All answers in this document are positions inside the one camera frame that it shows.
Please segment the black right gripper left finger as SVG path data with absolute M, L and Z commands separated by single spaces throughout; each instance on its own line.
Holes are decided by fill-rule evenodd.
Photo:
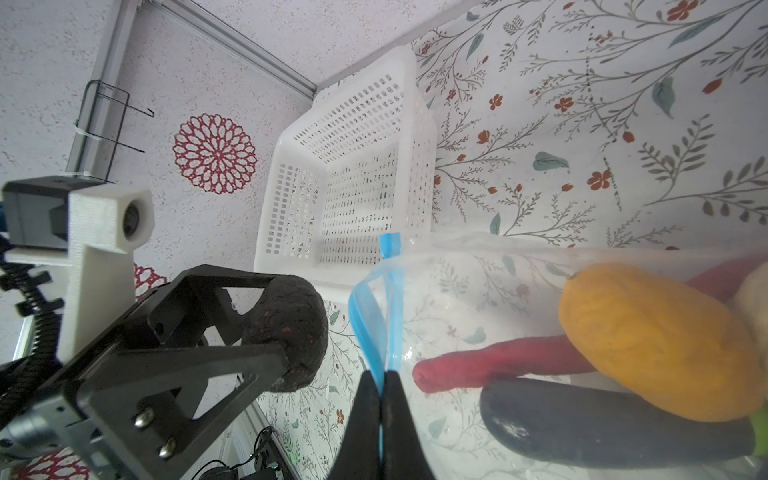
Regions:
M 360 378 L 345 434 L 328 480 L 373 480 L 380 475 L 380 394 L 373 376 Z

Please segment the yellow toy potato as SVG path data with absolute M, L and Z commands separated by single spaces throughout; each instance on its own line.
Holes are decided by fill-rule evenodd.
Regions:
M 558 318 L 598 372 L 666 412 L 725 422 L 766 400 L 746 322 L 680 281 L 624 264 L 591 265 L 565 283 Z

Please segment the dark eggplant toy green tip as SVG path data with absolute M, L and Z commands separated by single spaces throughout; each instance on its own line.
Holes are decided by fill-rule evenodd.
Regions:
M 479 401 L 491 436 L 519 455 L 591 469 L 698 466 L 767 454 L 767 412 L 698 422 L 616 391 L 533 379 L 496 381 Z

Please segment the black textured toy ball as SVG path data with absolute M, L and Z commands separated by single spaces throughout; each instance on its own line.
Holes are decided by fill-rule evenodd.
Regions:
M 270 391 L 292 393 L 315 379 L 326 355 L 328 330 L 324 301 L 312 284 L 298 276 L 279 276 L 245 315 L 242 343 L 280 345 L 288 370 Z

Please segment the white perforated plastic basket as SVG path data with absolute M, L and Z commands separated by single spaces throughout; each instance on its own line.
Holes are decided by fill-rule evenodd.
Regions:
M 379 238 L 431 229 L 437 127 L 399 46 L 280 135 L 254 259 L 343 302 L 381 261 Z

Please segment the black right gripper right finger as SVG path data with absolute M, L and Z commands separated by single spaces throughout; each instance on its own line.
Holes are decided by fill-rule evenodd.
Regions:
M 435 480 L 397 372 L 385 373 L 380 400 L 380 478 Z

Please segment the clear zip top bag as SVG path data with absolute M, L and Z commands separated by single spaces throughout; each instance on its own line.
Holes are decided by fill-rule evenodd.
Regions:
M 351 326 L 416 479 L 763 479 L 767 247 L 379 241 Z

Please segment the red toy chili pepper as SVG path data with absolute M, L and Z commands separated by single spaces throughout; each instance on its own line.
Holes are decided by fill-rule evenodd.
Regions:
M 721 263 L 687 281 L 687 285 L 720 301 L 732 299 L 746 277 L 767 262 L 755 255 Z M 595 371 L 566 336 L 527 337 L 478 350 L 447 353 L 419 361 L 415 385 L 426 394 L 457 388 L 481 388 L 494 380 L 525 375 L 557 376 Z

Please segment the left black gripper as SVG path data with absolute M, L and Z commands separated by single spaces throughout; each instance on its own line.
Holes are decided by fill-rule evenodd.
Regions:
M 150 292 L 45 381 L 1 431 L 1 465 L 70 448 L 100 479 L 179 479 L 287 370 L 279 345 L 226 346 L 245 316 L 230 288 L 276 278 L 200 265 Z

